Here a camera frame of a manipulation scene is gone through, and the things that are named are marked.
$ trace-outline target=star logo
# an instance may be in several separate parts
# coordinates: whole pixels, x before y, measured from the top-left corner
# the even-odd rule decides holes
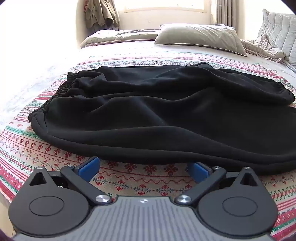
[[[141,199],[139,202],[141,202],[141,203],[146,203],[146,202],[149,202],[147,199]]]

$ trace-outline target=bedspread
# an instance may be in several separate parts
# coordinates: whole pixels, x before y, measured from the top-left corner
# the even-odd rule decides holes
[[[232,58],[198,53],[197,48],[186,48],[186,51],[184,49],[181,51],[181,48],[151,49],[148,44],[139,45],[136,49],[132,48],[135,46],[134,43],[115,45],[122,46],[122,44],[125,46],[129,44],[130,48],[124,53],[113,53],[112,56],[105,53],[90,56],[69,71],[90,70],[104,65],[110,67],[186,66],[205,61],[214,68],[229,68],[273,79],[283,83],[294,94],[296,93],[296,89],[286,79],[276,71],[260,64],[244,63]],[[28,121],[28,115],[42,106],[65,82],[67,73],[58,77],[0,132],[0,191],[10,202],[35,167],[45,166],[47,170],[55,171],[64,165],[79,165],[87,159],[87,157],[74,155],[47,144],[33,132]],[[279,125],[285,128],[285,123],[279,123]],[[280,240],[296,230],[296,185],[294,184],[296,171],[264,176],[260,179],[278,206],[279,216],[272,230],[272,236]],[[140,165],[112,160],[101,161],[100,171],[90,183],[99,187],[113,199],[117,195],[175,197],[195,185],[187,173],[186,164]]]

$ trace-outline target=blue pad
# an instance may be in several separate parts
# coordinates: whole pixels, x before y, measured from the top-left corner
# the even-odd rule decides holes
[[[89,182],[100,170],[100,159],[96,157],[84,167],[79,169],[78,176],[80,176],[83,180]]]
[[[204,169],[197,163],[188,163],[187,169],[189,175],[194,179],[196,183],[200,183],[210,175],[206,169]]]

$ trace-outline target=window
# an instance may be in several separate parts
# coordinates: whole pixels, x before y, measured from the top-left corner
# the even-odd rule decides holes
[[[203,11],[205,0],[126,0],[126,12],[151,9],[180,9]]]

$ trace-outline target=floor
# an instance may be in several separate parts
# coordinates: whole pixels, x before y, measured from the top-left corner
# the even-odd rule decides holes
[[[15,235],[12,224],[8,218],[8,209],[0,202],[0,229],[9,237]]]

